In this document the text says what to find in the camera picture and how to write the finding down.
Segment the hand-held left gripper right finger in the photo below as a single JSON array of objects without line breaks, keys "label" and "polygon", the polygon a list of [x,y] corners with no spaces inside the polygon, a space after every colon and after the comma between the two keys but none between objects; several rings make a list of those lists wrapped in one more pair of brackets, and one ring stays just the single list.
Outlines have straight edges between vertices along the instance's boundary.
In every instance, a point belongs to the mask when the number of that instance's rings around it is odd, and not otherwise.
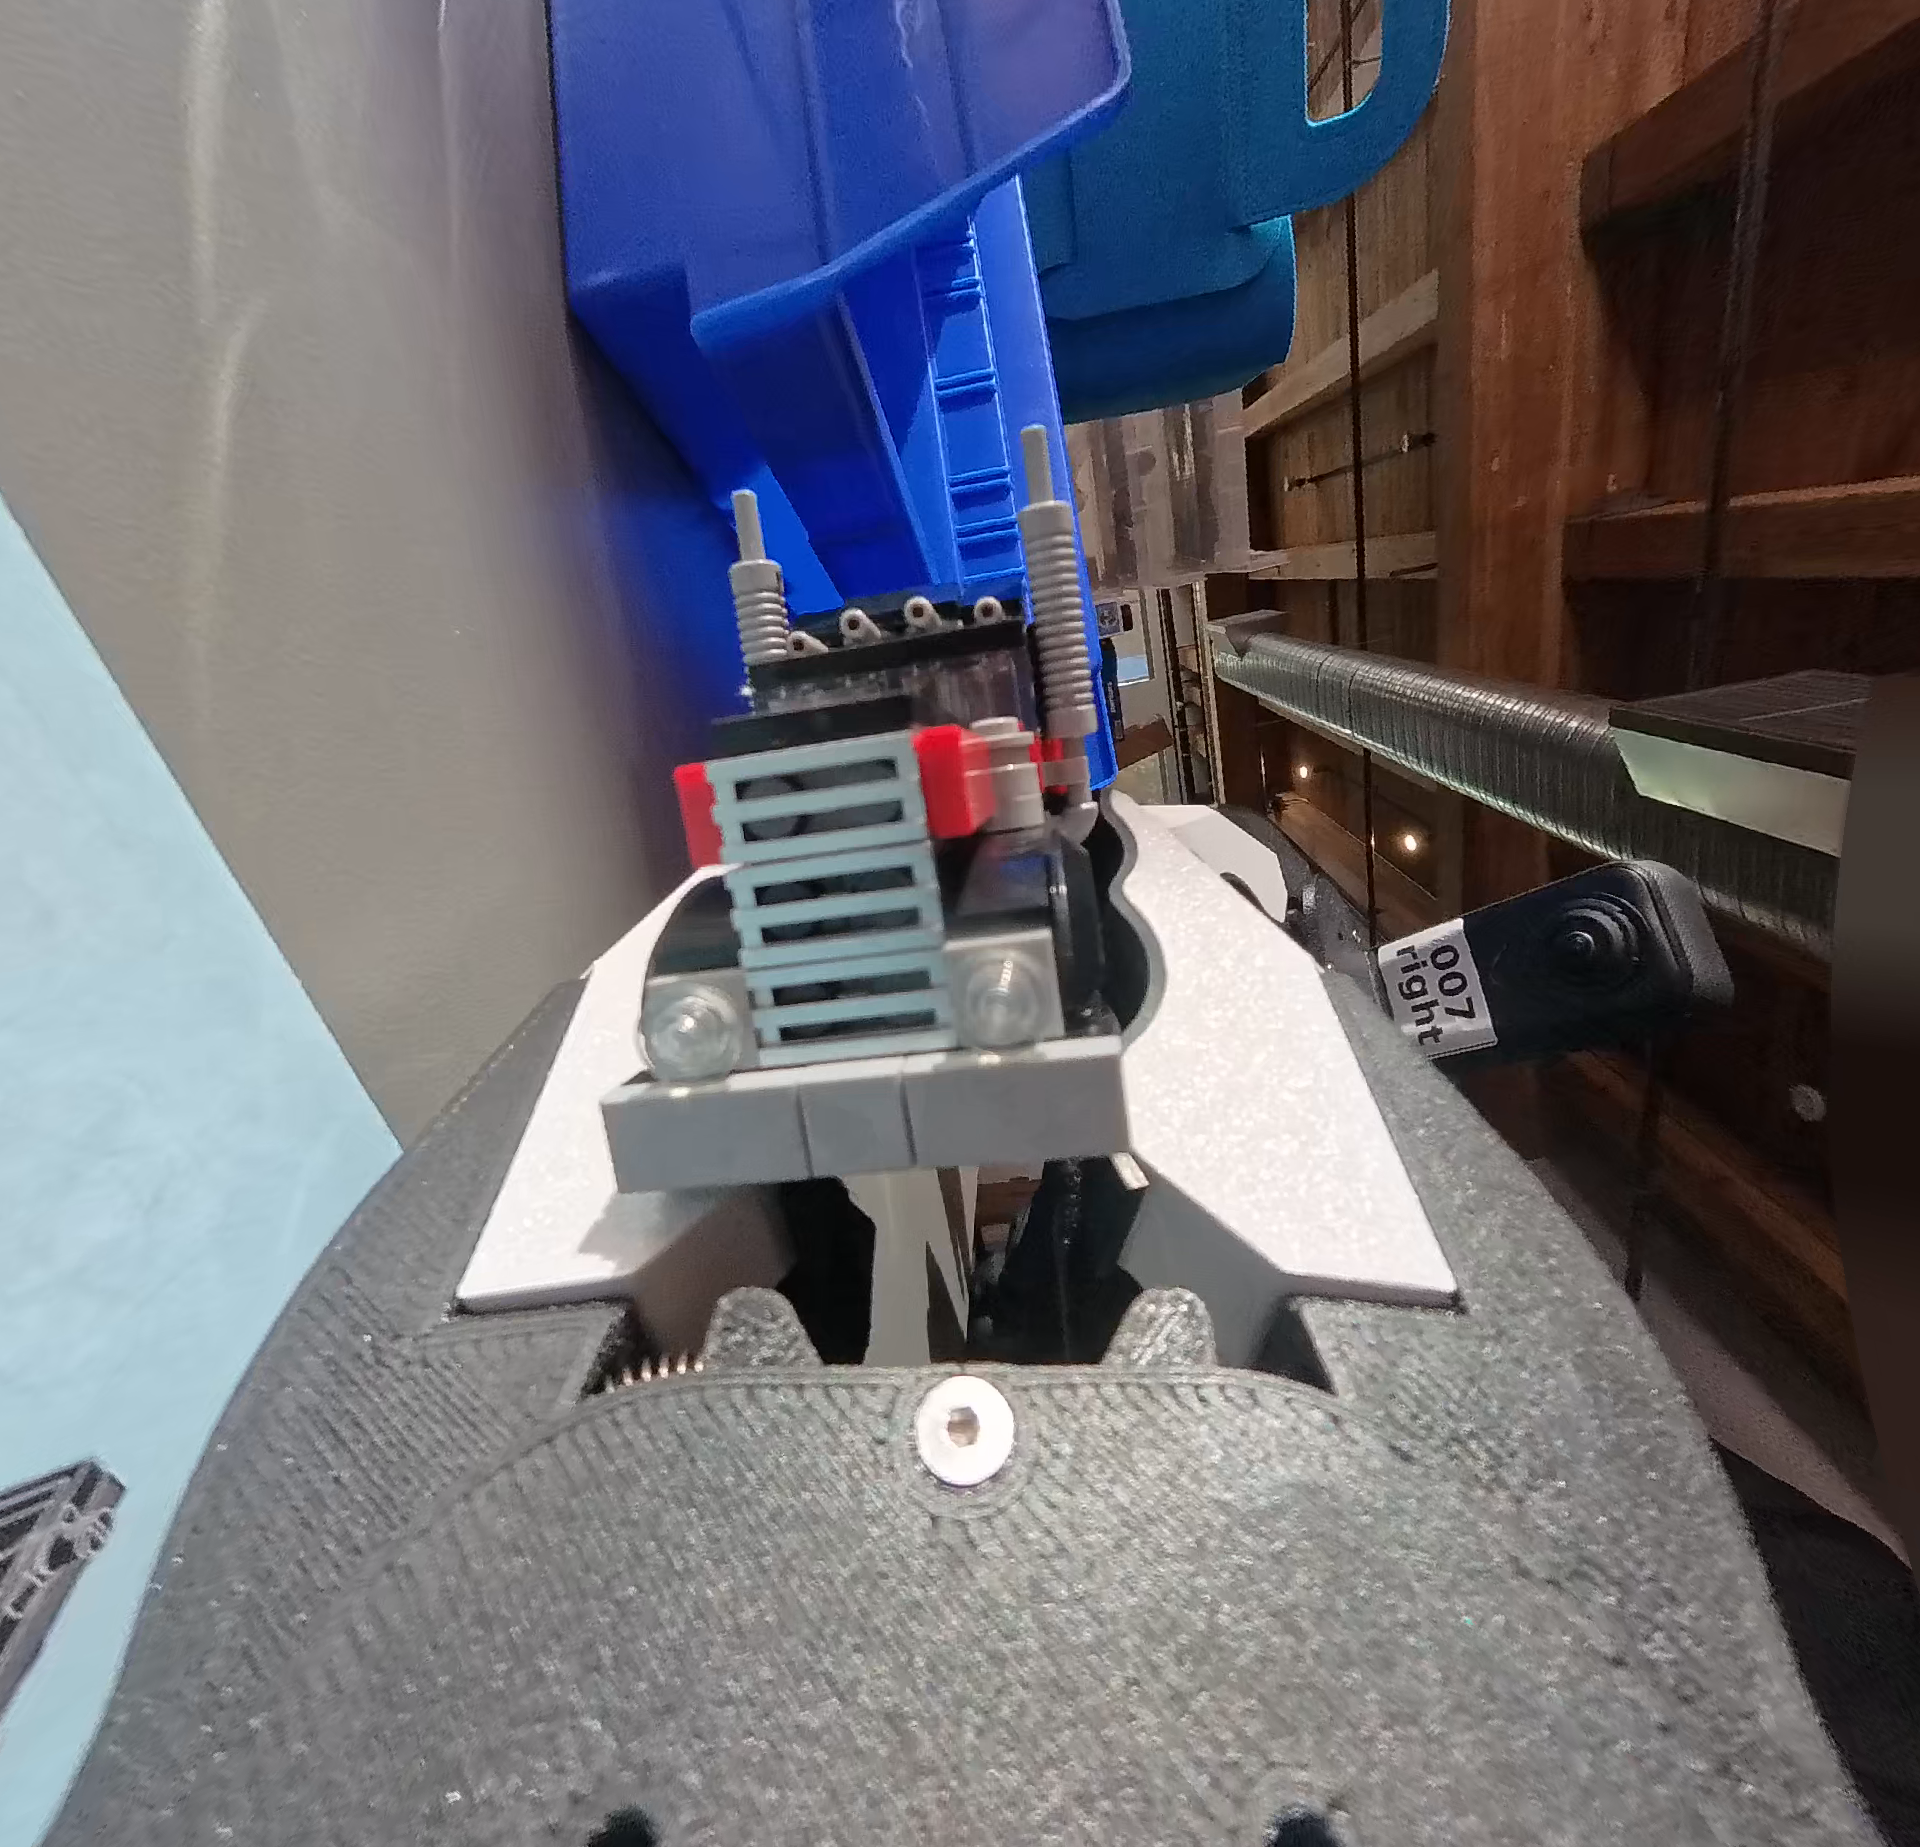
[{"label": "hand-held left gripper right finger", "polygon": [[1165,827],[1112,801],[1113,905],[1146,989],[1120,1046],[1146,1175],[1122,1271],[1191,1292],[1219,1357],[1258,1357],[1298,1299],[1451,1308],[1426,1220],[1314,956]]}]

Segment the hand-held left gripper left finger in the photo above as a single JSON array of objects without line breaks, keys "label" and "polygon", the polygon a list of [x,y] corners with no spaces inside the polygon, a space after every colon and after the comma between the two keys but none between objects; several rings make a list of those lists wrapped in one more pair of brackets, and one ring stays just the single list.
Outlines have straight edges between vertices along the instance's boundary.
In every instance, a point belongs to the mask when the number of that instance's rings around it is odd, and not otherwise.
[{"label": "hand-held left gripper left finger", "polygon": [[454,1289],[463,1312],[614,1302],[655,1354],[696,1354],[717,1301],[794,1254],[774,1186],[619,1194],[601,1101],[638,1070],[644,965],[693,870],[571,988],[579,995]]}]

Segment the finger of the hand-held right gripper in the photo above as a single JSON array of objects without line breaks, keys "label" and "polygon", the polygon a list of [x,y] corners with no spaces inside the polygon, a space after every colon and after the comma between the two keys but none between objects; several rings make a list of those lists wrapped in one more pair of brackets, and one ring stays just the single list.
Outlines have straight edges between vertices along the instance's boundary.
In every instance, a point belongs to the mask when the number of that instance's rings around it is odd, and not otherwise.
[{"label": "finger of the hand-held right gripper", "polygon": [[1276,925],[1289,920],[1289,859],[1276,840],[1248,831],[1234,816],[1204,802],[1158,802],[1154,822],[1165,827],[1213,873],[1234,889]]}]

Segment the toy brick truck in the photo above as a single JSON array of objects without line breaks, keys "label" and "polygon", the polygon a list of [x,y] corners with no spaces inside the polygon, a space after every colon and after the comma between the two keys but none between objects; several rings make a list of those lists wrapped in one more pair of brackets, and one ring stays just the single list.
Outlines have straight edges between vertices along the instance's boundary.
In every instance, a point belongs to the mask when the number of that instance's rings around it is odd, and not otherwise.
[{"label": "toy brick truck", "polygon": [[1019,473],[1018,600],[806,626],[734,493],[748,688],[675,772],[693,875],[644,964],[635,1075],[601,1102],[620,1190],[1127,1147],[1088,601],[1041,423]]}]

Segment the blue plastic bin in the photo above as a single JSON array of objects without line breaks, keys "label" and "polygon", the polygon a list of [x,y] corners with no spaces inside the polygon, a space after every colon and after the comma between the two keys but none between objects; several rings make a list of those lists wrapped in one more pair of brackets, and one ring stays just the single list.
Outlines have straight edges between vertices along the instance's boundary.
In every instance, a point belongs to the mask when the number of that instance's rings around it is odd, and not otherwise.
[{"label": "blue plastic bin", "polygon": [[895,490],[844,293],[1116,116],[1119,0],[545,0],[564,284],[626,657],[679,746],[746,684],[751,490],[800,614]]},{"label": "blue plastic bin", "polygon": [[874,484],[895,497],[876,533],[816,541],[830,587],[848,601],[1024,596],[1019,435],[1046,430],[1061,497],[1067,452],[1019,182],[855,276],[844,305],[891,440]]}]

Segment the clear plastic storage box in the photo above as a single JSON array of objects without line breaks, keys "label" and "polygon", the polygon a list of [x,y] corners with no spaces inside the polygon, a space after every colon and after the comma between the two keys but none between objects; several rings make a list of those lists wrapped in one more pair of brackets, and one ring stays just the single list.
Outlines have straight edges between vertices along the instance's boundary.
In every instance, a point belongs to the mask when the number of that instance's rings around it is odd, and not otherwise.
[{"label": "clear plastic storage box", "polygon": [[1253,565],[1242,389],[1065,426],[1096,600]]}]

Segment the light blue instruction booklet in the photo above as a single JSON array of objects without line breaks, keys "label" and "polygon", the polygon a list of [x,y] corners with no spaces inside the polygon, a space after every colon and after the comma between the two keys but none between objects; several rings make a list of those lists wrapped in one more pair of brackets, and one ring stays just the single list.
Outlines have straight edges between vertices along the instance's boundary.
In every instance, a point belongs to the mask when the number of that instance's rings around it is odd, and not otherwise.
[{"label": "light blue instruction booklet", "polygon": [[3,1712],[35,1843],[216,1419],[395,1140],[10,510],[1,1060],[3,1486],[122,1485]]}]

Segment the wooden shelf unit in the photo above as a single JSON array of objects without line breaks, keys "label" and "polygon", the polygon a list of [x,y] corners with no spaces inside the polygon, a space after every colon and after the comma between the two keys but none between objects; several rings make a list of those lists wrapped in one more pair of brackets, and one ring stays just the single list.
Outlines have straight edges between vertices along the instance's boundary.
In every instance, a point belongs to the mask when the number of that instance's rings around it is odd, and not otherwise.
[{"label": "wooden shelf unit", "polygon": [[[1917,0],[1453,0],[1421,174],[1295,224],[1307,350],[1247,422],[1247,614],[1609,706],[1916,675],[1916,121]],[[1371,945],[1626,861],[1215,692],[1230,796]],[[1832,962],[1703,904],[1728,1007],[1443,1068],[1523,1153],[1635,1166],[1631,1288],[1666,1236],[1709,1254],[1858,1395]]]}]

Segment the teal felt bag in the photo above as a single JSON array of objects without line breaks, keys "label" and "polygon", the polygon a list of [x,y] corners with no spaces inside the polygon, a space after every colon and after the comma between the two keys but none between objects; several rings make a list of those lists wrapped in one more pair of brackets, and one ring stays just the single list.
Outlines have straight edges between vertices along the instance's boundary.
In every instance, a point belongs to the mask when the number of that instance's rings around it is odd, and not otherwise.
[{"label": "teal felt bag", "polygon": [[1453,0],[1381,0],[1355,107],[1309,110],[1309,0],[1119,0],[1122,107],[1019,178],[1065,422],[1238,389],[1285,362],[1292,221],[1355,192],[1414,131]]}]

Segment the flexible metal duct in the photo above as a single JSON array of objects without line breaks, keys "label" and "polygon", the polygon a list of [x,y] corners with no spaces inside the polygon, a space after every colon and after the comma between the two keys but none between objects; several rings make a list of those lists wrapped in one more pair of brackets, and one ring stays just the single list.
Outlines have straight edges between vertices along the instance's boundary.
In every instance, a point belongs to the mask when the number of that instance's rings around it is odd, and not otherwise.
[{"label": "flexible metal duct", "polygon": [[1217,679],[1259,704],[1553,840],[1666,862],[1715,915],[1832,962],[1838,861],[1641,794],[1606,700],[1298,638],[1265,611],[1208,636]]}]

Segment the dark blurred post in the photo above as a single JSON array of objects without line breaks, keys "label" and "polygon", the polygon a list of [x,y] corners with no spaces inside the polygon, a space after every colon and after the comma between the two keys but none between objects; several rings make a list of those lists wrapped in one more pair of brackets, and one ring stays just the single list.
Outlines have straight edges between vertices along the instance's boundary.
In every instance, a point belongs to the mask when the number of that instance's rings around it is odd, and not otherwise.
[{"label": "dark blurred post", "polygon": [[1871,685],[1835,871],[1830,1156],[1887,1512],[1917,1564],[1917,677]]}]

